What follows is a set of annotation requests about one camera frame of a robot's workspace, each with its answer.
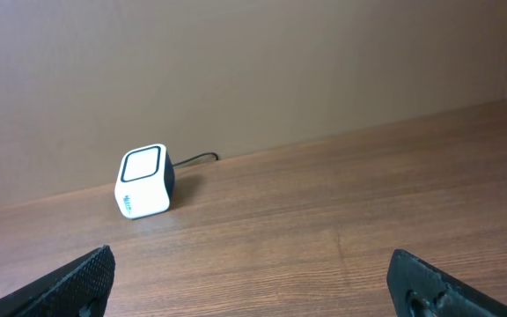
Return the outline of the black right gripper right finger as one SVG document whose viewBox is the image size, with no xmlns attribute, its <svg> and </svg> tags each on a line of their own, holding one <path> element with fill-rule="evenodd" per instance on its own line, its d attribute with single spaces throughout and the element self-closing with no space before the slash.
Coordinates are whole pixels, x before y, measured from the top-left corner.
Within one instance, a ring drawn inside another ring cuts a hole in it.
<svg viewBox="0 0 507 317">
<path fill-rule="evenodd" d="M 403 250 L 386 282 L 398 317 L 507 317 L 507 305 Z"/>
</svg>

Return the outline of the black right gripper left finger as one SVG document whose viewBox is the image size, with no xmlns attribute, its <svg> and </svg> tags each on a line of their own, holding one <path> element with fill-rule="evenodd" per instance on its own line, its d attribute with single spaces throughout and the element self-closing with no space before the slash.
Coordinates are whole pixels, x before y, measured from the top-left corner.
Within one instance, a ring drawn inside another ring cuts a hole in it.
<svg viewBox="0 0 507 317">
<path fill-rule="evenodd" d="M 108 245 L 0 298 L 0 317 L 103 317 L 114 284 Z"/>
</svg>

